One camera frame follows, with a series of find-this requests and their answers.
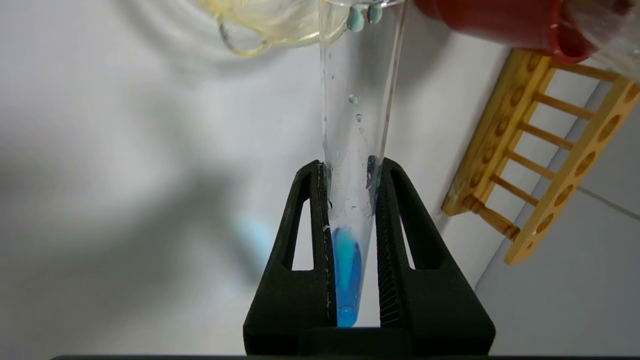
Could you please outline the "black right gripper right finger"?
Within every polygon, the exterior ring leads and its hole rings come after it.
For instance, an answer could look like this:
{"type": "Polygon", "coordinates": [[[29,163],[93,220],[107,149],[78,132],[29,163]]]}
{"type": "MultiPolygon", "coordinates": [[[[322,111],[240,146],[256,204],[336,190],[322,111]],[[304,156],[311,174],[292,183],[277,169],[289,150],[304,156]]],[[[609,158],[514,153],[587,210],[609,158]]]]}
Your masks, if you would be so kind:
{"type": "Polygon", "coordinates": [[[382,328],[403,330],[416,356],[486,356],[496,328],[409,176],[382,162],[375,209],[382,328]]]}

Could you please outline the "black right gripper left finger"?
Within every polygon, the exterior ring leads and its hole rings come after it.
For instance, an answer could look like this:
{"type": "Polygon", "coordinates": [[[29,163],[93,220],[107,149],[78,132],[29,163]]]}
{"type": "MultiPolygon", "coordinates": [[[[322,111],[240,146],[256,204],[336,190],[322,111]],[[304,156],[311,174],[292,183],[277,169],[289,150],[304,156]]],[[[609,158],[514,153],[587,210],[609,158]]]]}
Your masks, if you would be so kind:
{"type": "Polygon", "coordinates": [[[269,259],[243,324],[249,356],[294,356],[309,331],[333,326],[333,245],[324,166],[295,174],[269,259]],[[310,205],[312,269],[294,270],[303,205],[310,205]]]}

